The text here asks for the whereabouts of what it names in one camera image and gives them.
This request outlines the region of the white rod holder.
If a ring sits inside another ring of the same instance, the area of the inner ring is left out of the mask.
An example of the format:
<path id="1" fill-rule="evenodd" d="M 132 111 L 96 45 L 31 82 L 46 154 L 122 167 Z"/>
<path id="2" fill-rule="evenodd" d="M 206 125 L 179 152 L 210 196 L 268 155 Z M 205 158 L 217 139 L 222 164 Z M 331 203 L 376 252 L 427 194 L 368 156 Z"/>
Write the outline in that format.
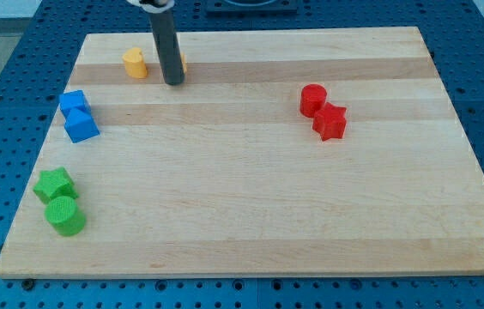
<path id="1" fill-rule="evenodd" d="M 137 6 L 144 11 L 167 11 L 171 9 L 174 0 L 126 0 L 131 5 Z"/>

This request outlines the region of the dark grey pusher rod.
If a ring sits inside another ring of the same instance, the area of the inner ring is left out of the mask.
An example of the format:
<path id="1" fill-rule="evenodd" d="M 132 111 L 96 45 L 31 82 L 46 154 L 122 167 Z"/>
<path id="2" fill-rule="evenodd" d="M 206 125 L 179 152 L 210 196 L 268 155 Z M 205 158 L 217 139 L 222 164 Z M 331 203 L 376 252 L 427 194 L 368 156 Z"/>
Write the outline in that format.
<path id="1" fill-rule="evenodd" d="M 149 20 L 164 82 L 180 85 L 185 81 L 185 72 L 172 11 L 150 14 Z"/>

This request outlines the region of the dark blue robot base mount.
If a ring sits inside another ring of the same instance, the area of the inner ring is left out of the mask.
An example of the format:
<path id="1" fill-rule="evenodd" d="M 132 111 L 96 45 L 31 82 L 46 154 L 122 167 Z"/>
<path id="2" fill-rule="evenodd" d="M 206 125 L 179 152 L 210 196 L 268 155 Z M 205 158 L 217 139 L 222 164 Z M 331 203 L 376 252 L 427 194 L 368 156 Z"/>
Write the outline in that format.
<path id="1" fill-rule="evenodd" d="M 208 15 L 296 13 L 300 0 L 205 0 Z"/>

